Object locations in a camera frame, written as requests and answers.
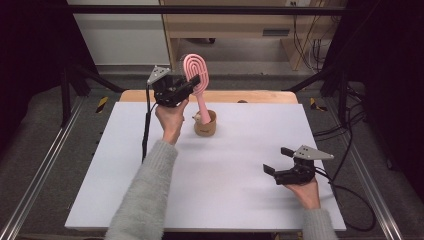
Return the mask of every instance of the wooden cup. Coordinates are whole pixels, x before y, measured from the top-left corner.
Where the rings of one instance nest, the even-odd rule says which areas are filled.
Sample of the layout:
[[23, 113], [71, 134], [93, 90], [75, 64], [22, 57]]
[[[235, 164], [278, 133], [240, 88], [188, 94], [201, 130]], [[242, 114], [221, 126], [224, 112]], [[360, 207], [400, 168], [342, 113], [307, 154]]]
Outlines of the wooden cup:
[[197, 135], [202, 137], [210, 137], [215, 134], [216, 131], [216, 113], [212, 110], [208, 110], [211, 121], [206, 124], [202, 124], [201, 121], [196, 121], [194, 124], [194, 131]]

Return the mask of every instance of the pink handle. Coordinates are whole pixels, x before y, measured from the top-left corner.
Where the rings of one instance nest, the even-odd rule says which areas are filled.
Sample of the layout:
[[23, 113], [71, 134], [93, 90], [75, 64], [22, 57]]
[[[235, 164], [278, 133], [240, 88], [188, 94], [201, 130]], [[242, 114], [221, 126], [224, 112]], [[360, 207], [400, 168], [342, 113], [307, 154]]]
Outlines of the pink handle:
[[208, 109], [206, 108], [205, 100], [203, 99], [203, 95], [196, 94], [197, 104], [199, 105], [200, 110], [200, 118], [202, 120], [202, 124], [210, 123], [211, 117], [209, 116]]

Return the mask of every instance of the human hand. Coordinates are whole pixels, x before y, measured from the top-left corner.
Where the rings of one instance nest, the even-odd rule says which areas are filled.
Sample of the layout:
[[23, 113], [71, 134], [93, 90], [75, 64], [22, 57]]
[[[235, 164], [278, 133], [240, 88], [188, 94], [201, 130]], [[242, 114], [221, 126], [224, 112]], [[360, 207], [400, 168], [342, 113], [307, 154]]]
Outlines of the human hand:
[[188, 99], [182, 101], [177, 107], [169, 108], [164, 106], [156, 107], [156, 117], [159, 119], [163, 129], [162, 140], [175, 145], [180, 136], [181, 127], [184, 121], [184, 109], [188, 104]]
[[318, 182], [313, 178], [309, 183], [303, 185], [290, 184], [284, 185], [290, 189], [297, 197], [299, 202], [305, 209], [318, 209], [321, 208], [318, 192]]

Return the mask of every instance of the pink spiral object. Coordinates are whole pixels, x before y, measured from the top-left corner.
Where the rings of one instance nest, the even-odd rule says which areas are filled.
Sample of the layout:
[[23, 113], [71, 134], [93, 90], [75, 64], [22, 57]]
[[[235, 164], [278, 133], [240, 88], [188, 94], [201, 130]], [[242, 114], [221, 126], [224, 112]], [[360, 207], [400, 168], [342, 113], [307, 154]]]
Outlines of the pink spiral object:
[[188, 54], [184, 58], [184, 73], [187, 81], [199, 74], [200, 83], [194, 87], [192, 94], [197, 98], [202, 124], [209, 123], [211, 118], [203, 99], [203, 91], [209, 84], [209, 74], [205, 60], [197, 54]]

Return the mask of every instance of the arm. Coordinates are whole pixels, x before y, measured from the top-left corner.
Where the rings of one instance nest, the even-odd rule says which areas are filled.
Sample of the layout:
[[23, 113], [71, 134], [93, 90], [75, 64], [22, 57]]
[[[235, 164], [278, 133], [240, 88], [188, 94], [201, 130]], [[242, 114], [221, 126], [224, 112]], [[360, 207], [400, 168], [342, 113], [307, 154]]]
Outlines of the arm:
[[178, 107], [158, 106], [156, 116], [164, 130], [140, 166], [124, 199], [112, 218], [107, 240], [160, 240], [163, 235], [169, 187], [177, 150], [174, 145], [184, 121], [188, 101]]
[[286, 185], [285, 187], [293, 191], [305, 209], [303, 213], [304, 239], [337, 239], [328, 211], [321, 208], [317, 180], [314, 178], [304, 185]]

